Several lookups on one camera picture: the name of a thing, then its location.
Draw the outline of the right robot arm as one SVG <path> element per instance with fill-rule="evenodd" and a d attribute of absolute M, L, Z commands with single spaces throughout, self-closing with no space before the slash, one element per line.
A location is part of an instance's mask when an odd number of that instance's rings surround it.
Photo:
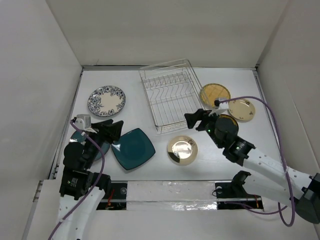
<path fill-rule="evenodd" d="M 238 136 L 238 123 L 229 115 L 198 109 L 184 115 L 189 129 L 205 131 L 227 160 L 243 167 L 232 180 L 231 191 L 237 197 L 259 195 L 291 207 L 304 220 L 320 222 L 320 175 L 311 176 L 258 150 Z"/>

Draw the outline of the cream floral small plate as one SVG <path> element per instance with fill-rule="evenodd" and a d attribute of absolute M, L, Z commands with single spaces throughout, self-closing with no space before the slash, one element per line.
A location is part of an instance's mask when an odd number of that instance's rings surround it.
<path fill-rule="evenodd" d="M 251 121 L 256 113 L 254 104 L 245 98 L 230 101 L 228 111 L 232 117 L 242 122 Z"/>

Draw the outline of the shiny gold cream plate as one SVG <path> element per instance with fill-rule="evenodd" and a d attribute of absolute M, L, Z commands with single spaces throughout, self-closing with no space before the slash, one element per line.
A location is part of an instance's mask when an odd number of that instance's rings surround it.
<path fill-rule="evenodd" d="M 167 154 L 176 165 L 187 166 L 197 158 L 198 145 L 189 136 L 176 136 L 168 143 Z"/>

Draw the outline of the teal round plate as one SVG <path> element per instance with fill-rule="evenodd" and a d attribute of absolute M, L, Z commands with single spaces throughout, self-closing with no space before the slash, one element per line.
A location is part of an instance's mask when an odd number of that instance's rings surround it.
<path fill-rule="evenodd" d="M 85 136 L 82 136 L 79 132 L 75 131 L 70 139 L 69 139 L 69 143 L 73 143 L 73 142 L 79 142 L 79 143 L 82 143 L 82 142 L 85 142 L 87 139 Z M 104 142 L 103 145 L 101 146 L 101 150 L 103 152 L 104 155 L 107 154 L 107 152 L 109 151 L 110 149 L 110 144 L 108 142 Z M 101 152 L 100 151 L 97 151 L 97 155 L 94 159 L 94 161 L 99 161 L 100 159 L 102 158 L 102 155 L 101 155 Z"/>

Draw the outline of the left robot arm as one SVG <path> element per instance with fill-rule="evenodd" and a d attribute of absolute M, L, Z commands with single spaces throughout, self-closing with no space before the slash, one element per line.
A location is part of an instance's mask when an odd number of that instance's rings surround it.
<path fill-rule="evenodd" d="M 100 201 L 111 194 L 111 177 L 103 173 L 105 143 L 121 137 L 124 122 L 91 123 L 83 115 L 70 121 L 82 141 L 70 142 L 63 150 L 63 172 L 59 188 L 56 226 L 50 240 L 83 240 Z"/>

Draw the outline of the dark gold ornate plate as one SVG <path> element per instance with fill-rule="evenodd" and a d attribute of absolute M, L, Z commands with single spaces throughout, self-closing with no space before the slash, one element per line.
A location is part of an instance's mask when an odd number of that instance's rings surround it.
<path fill-rule="evenodd" d="M 219 116 L 219 124 L 222 130 L 237 135 L 239 132 L 238 122 L 230 115 L 221 114 Z"/>

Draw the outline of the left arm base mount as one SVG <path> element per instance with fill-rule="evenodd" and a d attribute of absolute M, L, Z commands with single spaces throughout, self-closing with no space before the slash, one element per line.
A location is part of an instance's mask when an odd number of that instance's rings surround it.
<path fill-rule="evenodd" d="M 127 192 L 127 181 L 113 181 L 110 192 L 105 194 L 96 209 L 109 211 L 126 210 Z"/>

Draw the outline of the teal square plate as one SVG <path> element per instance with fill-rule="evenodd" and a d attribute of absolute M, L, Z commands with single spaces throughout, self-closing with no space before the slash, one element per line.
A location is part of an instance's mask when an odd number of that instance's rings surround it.
<path fill-rule="evenodd" d="M 118 163 L 131 171 L 150 160 L 156 150 L 148 136 L 140 129 L 133 129 L 111 144 L 112 152 Z"/>

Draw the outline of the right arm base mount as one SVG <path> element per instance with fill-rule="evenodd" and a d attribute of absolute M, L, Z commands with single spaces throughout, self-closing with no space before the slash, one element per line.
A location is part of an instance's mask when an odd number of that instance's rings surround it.
<path fill-rule="evenodd" d="M 218 210 L 249 209 L 262 210 L 264 208 L 262 198 L 259 195 L 246 193 L 243 189 L 234 190 L 230 181 L 216 182 L 215 190 L 211 193 L 217 199 Z"/>

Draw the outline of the blue floral white plate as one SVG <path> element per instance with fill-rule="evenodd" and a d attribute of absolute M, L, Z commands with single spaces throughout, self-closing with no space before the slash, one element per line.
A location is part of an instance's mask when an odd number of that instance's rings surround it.
<path fill-rule="evenodd" d="M 122 89 L 105 85 L 94 90 L 88 100 L 89 111 L 98 117 L 111 117 L 119 113 L 126 104 L 126 95 Z"/>

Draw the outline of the yellow woven pattern plate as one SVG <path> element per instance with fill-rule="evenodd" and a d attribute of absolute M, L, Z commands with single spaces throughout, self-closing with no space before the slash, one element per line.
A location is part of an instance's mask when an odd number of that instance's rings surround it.
<path fill-rule="evenodd" d="M 230 91 L 218 83 L 209 83 L 204 85 L 199 92 L 200 100 L 205 109 L 214 107 L 214 102 L 218 98 L 230 99 Z"/>

